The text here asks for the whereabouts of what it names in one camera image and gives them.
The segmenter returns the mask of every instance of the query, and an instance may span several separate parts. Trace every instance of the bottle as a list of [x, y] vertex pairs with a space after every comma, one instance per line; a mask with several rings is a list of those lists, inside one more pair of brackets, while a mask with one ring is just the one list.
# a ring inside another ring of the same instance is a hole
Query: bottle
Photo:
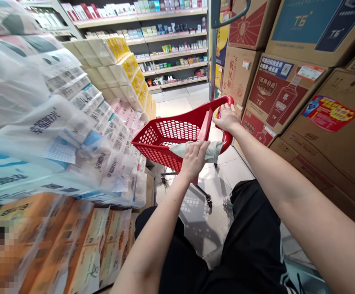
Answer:
[[265, 145], [265, 142], [266, 142], [266, 134], [267, 134], [266, 126], [264, 125], [262, 132], [257, 133], [256, 136], [255, 136], [255, 138], [256, 138], [259, 142], [261, 142], [263, 145]]
[[268, 118], [266, 119], [266, 123], [268, 123], [271, 127], [275, 127], [284, 112], [297, 97], [296, 87], [300, 80], [301, 77], [294, 76], [289, 85], [281, 88], [280, 93], [278, 94], [278, 97], [268, 114]]

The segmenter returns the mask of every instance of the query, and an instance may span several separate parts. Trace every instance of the black shorts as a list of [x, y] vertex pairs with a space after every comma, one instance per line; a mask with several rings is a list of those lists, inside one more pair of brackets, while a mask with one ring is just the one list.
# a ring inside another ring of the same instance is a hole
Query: black shorts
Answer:
[[[232, 226], [220, 265], [209, 270], [184, 236], [178, 219], [160, 280], [160, 294], [298, 293], [284, 262], [280, 219], [257, 180], [238, 183], [232, 191]], [[155, 207], [135, 223], [137, 238]]]

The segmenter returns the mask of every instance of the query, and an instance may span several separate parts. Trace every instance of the red sticker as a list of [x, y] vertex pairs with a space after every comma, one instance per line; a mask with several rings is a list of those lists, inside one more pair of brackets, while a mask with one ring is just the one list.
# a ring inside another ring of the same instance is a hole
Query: red sticker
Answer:
[[317, 95], [303, 110], [302, 116], [308, 117], [320, 128], [335, 133], [355, 119], [355, 110], [331, 98]]

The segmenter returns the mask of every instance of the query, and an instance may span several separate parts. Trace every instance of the plastic packaging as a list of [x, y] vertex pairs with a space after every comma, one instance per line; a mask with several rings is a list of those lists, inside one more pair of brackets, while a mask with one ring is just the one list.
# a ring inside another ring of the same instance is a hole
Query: plastic packaging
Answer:
[[13, 0], [0, 0], [0, 36], [42, 33], [40, 26], [24, 7]]

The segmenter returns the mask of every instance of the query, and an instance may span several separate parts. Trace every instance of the red shopping cart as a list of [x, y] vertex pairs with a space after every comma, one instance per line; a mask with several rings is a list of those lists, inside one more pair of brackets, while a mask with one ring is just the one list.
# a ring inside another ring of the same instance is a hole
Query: red shopping cart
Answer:
[[[148, 122], [132, 140], [132, 144], [149, 160], [165, 165], [177, 174], [182, 168], [183, 158], [177, 156], [169, 148], [172, 145], [187, 141], [208, 140], [210, 124], [214, 111], [224, 103], [233, 104], [233, 98], [225, 95], [213, 101], [209, 101], [198, 108], [185, 114], [168, 118], [157, 118]], [[222, 137], [224, 145], [221, 153], [232, 143], [232, 135], [224, 132]], [[211, 207], [211, 196], [198, 186], [198, 178], [193, 182], [195, 187], [205, 195], [206, 201]]]

